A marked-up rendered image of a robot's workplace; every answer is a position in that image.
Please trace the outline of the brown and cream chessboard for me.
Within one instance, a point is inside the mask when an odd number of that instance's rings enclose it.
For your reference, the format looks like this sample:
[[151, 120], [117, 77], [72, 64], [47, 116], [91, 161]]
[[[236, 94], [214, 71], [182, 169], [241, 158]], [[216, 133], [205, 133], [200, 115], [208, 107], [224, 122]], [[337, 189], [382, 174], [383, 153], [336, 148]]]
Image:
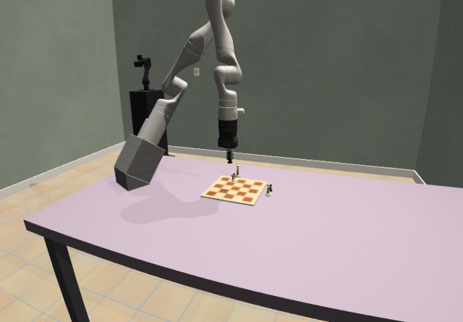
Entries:
[[202, 198], [222, 200], [254, 206], [267, 182], [220, 176], [202, 195]]

